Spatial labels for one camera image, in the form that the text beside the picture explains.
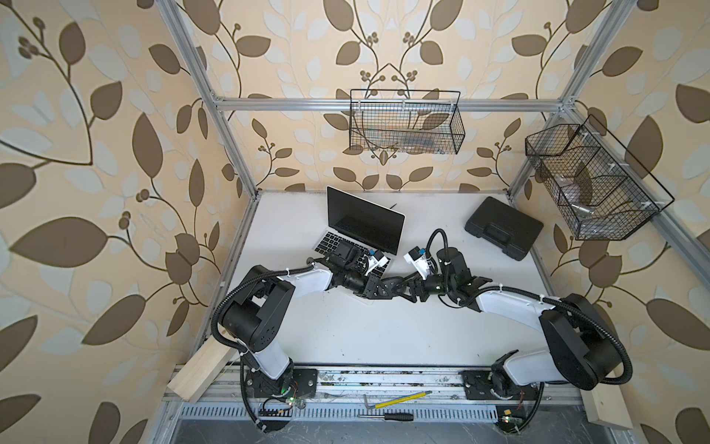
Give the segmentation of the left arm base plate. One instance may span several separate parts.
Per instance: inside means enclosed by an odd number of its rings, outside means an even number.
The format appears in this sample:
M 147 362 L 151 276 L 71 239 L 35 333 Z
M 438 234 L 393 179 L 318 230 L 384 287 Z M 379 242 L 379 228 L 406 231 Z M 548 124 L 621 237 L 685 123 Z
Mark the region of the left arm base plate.
M 319 372 L 311 367 L 289 368 L 279 379 L 270 379 L 261 371 L 248 371 L 245 384 L 255 398 L 313 398 Z

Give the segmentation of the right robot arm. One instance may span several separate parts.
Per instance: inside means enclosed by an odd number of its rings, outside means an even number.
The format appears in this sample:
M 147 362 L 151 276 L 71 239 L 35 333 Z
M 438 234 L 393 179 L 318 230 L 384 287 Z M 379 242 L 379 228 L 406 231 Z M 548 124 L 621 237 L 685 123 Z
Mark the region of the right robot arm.
M 543 335 L 543 348 L 505 353 L 491 364 L 486 380 L 474 385 L 502 401 L 523 400 L 525 388 L 534 388 L 530 412 L 518 425 L 503 422 L 503 432 L 519 434 L 529 427 L 548 385 L 571 384 L 591 391 L 632 379 L 632 359 L 625 346 L 584 296 L 556 298 L 475 276 L 462 253 L 448 244 L 435 255 L 429 248 L 415 247 L 405 258 L 415 272 L 383 279 L 384 295 L 413 303 L 435 295 L 450 309 L 502 316 Z

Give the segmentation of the silver laptop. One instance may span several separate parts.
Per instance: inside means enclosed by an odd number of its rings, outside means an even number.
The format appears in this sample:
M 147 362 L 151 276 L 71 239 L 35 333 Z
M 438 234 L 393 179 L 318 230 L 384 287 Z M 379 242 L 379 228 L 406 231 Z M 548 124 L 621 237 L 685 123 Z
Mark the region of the silver laptop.
M 314 251 L 320 255 L 328 255 L 338 244 L 351 243 L 366 253 L 370 250 L 380 250 L 391 261 L 398 252 L 404 225 L 403 214 L 329 187 L 327 231 L 314 247 Z

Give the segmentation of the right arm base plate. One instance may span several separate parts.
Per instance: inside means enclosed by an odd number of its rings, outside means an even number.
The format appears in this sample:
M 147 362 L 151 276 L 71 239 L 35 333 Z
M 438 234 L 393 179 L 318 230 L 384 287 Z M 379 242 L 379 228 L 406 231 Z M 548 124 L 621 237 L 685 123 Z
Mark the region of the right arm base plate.
M 518 386 L 502 372 L 475 369 L 460 375 L 469 401 L 534 401 L 538 395 L 536 386 Z

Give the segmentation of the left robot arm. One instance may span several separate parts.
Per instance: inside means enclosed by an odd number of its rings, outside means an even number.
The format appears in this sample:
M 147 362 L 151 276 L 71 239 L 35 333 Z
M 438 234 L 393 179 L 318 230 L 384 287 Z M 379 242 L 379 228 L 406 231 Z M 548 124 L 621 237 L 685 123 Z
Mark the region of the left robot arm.
M 391 299 L 392 283 L 375 270 L 386 260 L 377 251 L 364 257 L 352 247 L 338 248 L 310 258 L 301 268 L 273 270 L 253 266 L 214 309 L 212 338 L 239 353 L 240 397 L 255 427 L 268 434 L 279 430 L 275 421 L 258 416 L 249 399 L 249 374 L 256 373 L 270 387 L 268 400 L 284 401 L 298 392 L 293 382 L 293 360 L 277 343 L 277 333 L 293 300 L 342 287 L 366 300 Z

